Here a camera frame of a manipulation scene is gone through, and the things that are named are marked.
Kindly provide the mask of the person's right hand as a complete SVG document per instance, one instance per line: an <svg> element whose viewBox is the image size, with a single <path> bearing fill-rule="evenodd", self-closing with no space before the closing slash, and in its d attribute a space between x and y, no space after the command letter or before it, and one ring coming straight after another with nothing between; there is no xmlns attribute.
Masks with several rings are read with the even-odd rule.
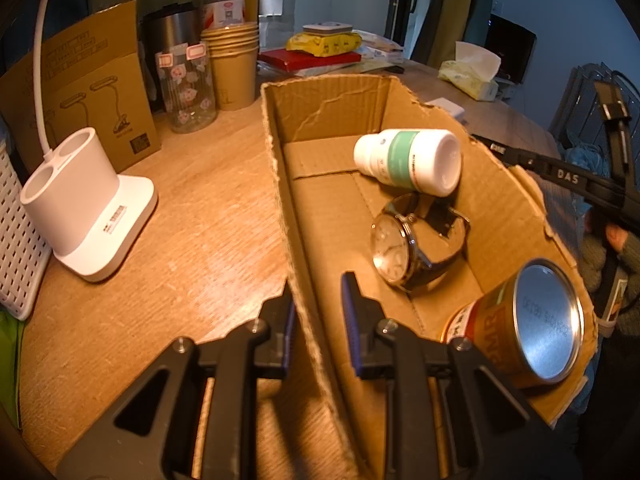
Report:
<svg viewBox="0 0 640 480"><path fill-rule="evenodd" d="M609 222L602 214L598 214L594 208L587 212L586 231L599 240L605 240L606 244L619 255L623 255L624 252L631 254L639 251L639 239L634 233L626 231L613 222Z"/></svg>

